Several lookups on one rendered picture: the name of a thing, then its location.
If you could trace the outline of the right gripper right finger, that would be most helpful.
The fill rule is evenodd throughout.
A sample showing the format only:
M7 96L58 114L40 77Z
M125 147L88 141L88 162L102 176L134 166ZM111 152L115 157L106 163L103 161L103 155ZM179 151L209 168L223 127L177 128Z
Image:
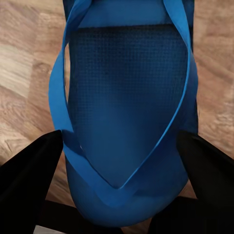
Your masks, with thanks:
M211 234L234 234L234 159L183 130L176 148Z

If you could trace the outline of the sandal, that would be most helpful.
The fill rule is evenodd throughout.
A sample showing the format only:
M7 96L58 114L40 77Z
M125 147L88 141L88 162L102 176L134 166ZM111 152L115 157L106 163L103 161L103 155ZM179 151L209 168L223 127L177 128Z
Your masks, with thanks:
M176 141L179 130L199 130L195 0L62 1L66 26L48 95L71 197L96 225L132 226L189 180Z

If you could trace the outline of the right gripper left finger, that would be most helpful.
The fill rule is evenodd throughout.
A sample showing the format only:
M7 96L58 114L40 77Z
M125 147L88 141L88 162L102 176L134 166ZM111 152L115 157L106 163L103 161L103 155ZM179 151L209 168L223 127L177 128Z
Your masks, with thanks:
M0 234L33 234L62 151L55 130L0 166Z

